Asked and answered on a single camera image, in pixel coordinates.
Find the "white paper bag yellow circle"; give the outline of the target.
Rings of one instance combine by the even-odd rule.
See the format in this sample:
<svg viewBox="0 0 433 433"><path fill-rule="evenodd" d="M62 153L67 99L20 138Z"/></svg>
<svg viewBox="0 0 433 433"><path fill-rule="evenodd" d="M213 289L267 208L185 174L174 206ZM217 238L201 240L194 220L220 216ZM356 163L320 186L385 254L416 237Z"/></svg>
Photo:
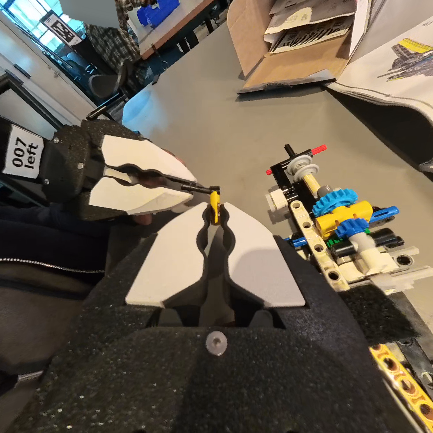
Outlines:
<svg viewBox="0 0 433 433"><path fill-rule="evenodd" d="M306 25L311 22L312 8L303 7L297 11L283 11L274 14L270 20L265 35L272 35L283 30L292 29L298 26Z"/></svg>

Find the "black striped sheet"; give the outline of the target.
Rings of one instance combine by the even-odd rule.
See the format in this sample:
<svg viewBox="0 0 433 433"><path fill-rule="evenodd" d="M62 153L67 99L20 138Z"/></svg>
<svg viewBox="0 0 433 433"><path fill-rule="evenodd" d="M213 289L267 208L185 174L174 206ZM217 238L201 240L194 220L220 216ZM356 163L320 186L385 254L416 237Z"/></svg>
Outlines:
<svg viewBox="0 0 433 433"><path fill-rule="evenodd" d="M353 20L353 15L341 16L285 30L269 53L294 51L345 36L351 29Z"/></svg>

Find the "lego instruction booklet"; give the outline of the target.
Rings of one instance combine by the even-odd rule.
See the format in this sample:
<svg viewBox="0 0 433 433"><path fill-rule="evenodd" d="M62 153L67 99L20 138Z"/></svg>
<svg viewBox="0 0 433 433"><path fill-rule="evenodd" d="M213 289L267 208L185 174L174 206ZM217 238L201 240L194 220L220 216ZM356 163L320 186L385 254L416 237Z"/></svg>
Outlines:
<svg viewBox="0 0 433 433"><path fill-rule="evenodd" d="M388 148L432 180L432 17L351 61L326 87Z"/></svg>

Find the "brown-edged grey table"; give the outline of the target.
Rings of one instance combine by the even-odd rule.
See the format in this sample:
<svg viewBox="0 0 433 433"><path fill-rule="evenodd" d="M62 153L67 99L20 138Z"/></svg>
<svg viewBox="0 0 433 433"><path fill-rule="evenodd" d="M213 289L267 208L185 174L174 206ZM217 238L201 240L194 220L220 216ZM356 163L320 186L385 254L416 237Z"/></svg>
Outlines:
<svg viewBox="0 0 433 433"><path fill-rule="evenodd" d="M155 29L139 24L134 30L139 44L140 56L147 59L166 45L176 35L189 31L189 27L200 18L205 18L218 1L182 0L180 5Z"/></svg>

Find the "yellow and black lego beams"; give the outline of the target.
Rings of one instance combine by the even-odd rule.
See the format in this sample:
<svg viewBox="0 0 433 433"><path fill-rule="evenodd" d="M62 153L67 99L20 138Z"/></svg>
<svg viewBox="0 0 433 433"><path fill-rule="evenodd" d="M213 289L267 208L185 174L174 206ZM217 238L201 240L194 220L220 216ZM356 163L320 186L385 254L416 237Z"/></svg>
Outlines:
<svg viewBox="0 0 433 433"><path fill-rule="evenodd" d="M418 432L433 431L432 362L416 338L369 347L384 381Z"/></svg>

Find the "black lego pin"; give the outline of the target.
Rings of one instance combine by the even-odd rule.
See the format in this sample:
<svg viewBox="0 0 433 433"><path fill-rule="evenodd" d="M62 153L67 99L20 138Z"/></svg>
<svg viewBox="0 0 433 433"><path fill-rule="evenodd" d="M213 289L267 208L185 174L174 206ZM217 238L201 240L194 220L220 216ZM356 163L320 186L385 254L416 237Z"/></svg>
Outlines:
<svg viewBox="0 0 433 433"><path fill-rule="evenodd" d="M182 183L180 185L180 190L188 193L206 194L209 196L213 193L220 195L219 186L204 187L202 185L199 185L198 183Z"/></svg>

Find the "fiducial marker sign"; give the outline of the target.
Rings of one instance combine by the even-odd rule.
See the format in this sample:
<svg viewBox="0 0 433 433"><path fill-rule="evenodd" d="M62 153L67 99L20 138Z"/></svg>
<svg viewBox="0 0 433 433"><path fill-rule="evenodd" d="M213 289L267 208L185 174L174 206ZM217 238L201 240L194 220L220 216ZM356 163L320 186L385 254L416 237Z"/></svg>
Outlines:
<svg viewBox="0 0 433 433"><path fill-rule="evenodd" d="M80 37L63 19L53 10L43 15L39 22L47 27L56 37L58 37L68 47L74 47L83 42Z"/></svg>

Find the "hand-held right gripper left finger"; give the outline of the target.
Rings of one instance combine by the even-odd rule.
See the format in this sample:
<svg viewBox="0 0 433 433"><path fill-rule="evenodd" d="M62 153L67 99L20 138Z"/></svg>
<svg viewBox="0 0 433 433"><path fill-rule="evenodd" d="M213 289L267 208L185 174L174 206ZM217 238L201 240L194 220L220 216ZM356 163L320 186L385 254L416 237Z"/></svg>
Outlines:
<svg viewBox="0 0 433 433"><path fill-rule="evenodd" d="M129 292L127 305L201 306L206 297L209 204L178 215L157 233Z"/></svg>

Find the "cardboard lego box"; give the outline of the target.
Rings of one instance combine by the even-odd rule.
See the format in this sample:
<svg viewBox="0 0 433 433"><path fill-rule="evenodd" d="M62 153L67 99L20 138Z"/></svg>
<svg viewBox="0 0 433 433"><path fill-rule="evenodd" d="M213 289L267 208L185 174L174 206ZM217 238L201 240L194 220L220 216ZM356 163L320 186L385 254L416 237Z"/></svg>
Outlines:
<svg viewBox="0 0 433 433"><path fill-rule="evenodd" d="M281 87L336 81L366 34L371 1L357 1L353 14L313 16L309 24L353 15L345 36L294 51L270 54L283 31L265 35L276 1L237 0L229 7L227 25L243 75L246 79L238 94Z"/></svg>

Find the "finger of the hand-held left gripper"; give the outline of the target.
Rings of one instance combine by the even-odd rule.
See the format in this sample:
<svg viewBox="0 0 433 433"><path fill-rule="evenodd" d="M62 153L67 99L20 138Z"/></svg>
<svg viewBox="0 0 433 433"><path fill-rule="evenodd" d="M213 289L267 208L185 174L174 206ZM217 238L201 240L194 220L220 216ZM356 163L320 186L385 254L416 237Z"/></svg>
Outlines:
<svg viewBox="0 0 433 433"><path fill-rule="evenodd" d="M105 163L101 185L168 186L170 182L198 185L182 161L147 139L105 135L101 152Z"/></svg>
<svg viewBox="0 0 433 433"><path fill-rule="evenodd" d="M90 192L89 204L119 210L128 215L155 214L192 200L193 195L166 187L147 188L140 184L123 185L112 177L103 177Z"/></svg>

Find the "person's dark jacket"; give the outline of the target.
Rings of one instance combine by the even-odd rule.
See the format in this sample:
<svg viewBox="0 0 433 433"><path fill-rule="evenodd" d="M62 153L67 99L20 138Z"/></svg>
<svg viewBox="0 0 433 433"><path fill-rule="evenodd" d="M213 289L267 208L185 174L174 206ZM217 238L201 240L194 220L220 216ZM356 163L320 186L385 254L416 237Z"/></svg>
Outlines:
<svg viewBox="0 0 433 433"><path fill-rule="evenodd" d="M79 220L60 205L1 207L1 284L83 299L105 277L110 228Z"/></svg>

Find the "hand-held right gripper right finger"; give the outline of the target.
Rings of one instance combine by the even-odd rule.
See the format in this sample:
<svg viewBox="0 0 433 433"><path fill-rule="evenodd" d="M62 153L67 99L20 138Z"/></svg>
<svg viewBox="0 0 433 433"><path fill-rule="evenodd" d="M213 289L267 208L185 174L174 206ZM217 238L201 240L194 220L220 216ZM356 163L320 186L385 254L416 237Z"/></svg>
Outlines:
<svg viewBox="0 0 433 433"><path fill-rule="evenodd" d="M306 301L271 231L230 203L220 208L225 278L237 293L265 308Z"/></svg>

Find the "person's trousers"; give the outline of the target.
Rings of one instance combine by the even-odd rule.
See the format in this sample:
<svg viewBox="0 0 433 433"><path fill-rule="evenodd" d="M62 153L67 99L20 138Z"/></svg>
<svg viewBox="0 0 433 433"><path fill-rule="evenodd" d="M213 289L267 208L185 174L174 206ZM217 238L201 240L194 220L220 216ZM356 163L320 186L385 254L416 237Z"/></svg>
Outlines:
<svg viewBox="0 0 433 433"><path fill-rule="evenodd" d="M84 299L104 274L104 270L1 261L1 374L44 370L64 343Z"/></svg>

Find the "grey chair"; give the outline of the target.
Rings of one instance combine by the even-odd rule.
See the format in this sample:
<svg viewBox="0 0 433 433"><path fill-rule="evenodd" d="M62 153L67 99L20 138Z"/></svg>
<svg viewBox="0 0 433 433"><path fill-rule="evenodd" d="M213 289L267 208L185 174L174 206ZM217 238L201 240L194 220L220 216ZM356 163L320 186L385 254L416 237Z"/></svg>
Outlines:
<svg viewBox="0 0 433 433"><path fill-rule="evenodd" d="M87 115L86 120L93 121L100 116L112 119L110 112L137 93L137 84L134 64L130 61L123 62L117 75L98 74L91 76L89 79L90 90L103 102Z"/></svg>

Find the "partly built lego model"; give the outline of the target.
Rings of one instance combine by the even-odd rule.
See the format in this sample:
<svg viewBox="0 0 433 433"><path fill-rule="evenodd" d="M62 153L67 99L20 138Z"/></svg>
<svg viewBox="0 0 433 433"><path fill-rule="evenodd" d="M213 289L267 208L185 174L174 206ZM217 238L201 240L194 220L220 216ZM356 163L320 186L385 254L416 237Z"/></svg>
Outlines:
<svg viewBox="0 0 433 433"><path fill-rule="evenodd" d="M317 181L313 158L326 145L296 152L286 144L284 149L288 158L266 172L277 184L266 195L270 211L289 212L297 232L286 241L334 291L372 284L390 295L432 276L429 266L414 265L419 249L404 247L404 240L385 226L399 214L397 207L374 207L352 189Z"/></svg>

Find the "blue storage bin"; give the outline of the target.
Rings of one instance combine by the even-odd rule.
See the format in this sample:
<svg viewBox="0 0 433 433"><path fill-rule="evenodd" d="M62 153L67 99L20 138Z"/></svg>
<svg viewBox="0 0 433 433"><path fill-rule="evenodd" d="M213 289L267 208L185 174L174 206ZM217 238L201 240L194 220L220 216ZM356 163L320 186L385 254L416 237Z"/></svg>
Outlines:
<svg viewBox="0 0 433 433"><path fill-rule="evenodd" d="M139 8L137 17L142 25L155 29L179 6L178 0L160 0L153 5Z"/></svg>

